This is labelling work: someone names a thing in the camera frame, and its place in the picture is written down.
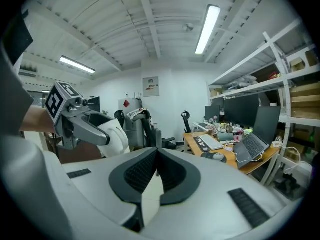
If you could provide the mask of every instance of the keyboard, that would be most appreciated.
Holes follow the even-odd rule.
[[[258,142],[253,134],[249,134],[242,142],[252,159],[256,158],[264,151],[264,147]]]
[[[206,124],[206,123],[204,123],[204,122],[201,122],[201,123],[198,123],[198,125],[200,125],[201,127],[203,127],[203,128],[206,128],[208,125]]]
[[[199,136],[199,138],[203,140],[203,142],[207,144],[211,150],[219,150],[224,147],[224,145],[222,145],[219,141],[215,140],[208,134],[201,135]]]

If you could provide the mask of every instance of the ceiling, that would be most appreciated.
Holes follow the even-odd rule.
[[[36,78],[28,80],[31,84],[50,86],[55,80],[77,85],[138,68],[146,58],[213,64],[232,39],[245,38],[241,29],[261,1],[28,0],[23,10],[29,11],[25,22],[34,42],[22,67],[36,69]],[[196,55],[209,4],[220,7],[221,13],[203,55]],[[62,55],[96,73],[58,62]]]

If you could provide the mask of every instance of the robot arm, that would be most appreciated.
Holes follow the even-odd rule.
[[[56,81],[45,102],[56,133],[62,137],[62,147],[74,149],[80,141],[97,146],[108,145],[110,136],[98,126],[112,120],[92,111],[88,101],[68,83]]]

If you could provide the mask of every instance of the computer monitor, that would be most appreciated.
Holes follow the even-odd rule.
[[[100,111],[100,97],[88,99],[88,107],[93,111],[101,112]]]
[[[269,145],[275,139],[280,111],[280,106],[261,106],[256,114],[253,133]]]
[[[217,121],[220,121],[220,106],[219,105],[211,105],[205,107],[204,119],[209,121],[214,116],[217,116]]]
[[[257,94],[226,99],[224,101],[224,119],[244,127],[253,127],[259,107]]]
[[[225,106],[225,99],[224,98],[215,98],[211,101],[211,105],[220,106],[220,109],[222,109]]]

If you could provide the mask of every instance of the cable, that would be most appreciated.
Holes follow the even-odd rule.
[[[312,167],[311,164],[309,164],[309,163],[307,163],[307,162],[304,162],[304,161],[301,161],[301,154],[300,154],[300,152],[299,152],[295,147],[293,147],[293,146],[284,147],[283,145],[284,145],[284,144],[283,144],[281,141],[274,141],[274,142],[272,142],[272,146],[273,146],[274,148],[280,148],[280,147],[281,147],[282,149],[285,149],[285,150],[293,149],[293,150],[295,150],[295,151],[297,152],[298,157],[299,157],[299,161],[296,163],[296,165],[294,165],[294,166],[292,166],[292,167],[290,167],[290,168],[287,168],[287,169],[285,169],[285,170],[283,171],[285,174],[290,174],[290,173],[292,173],[292,171],[293,171],[297,166],[299,166],[300,164],[306,164],[306,165]]]
[[[262,159],[262,157],[263,157],[262,154],[260,154],[261,157],[260,157],[258,160],[243,160],[243,161],[239,161],[238,158],[237,158],[238,153],[233,153],[233,154],[235,155],[235,159],[237,160],[238,163],[243,163],[243,162],[247,162],[247,161],[257,162],[257,161],[259,161],[260,159]]]

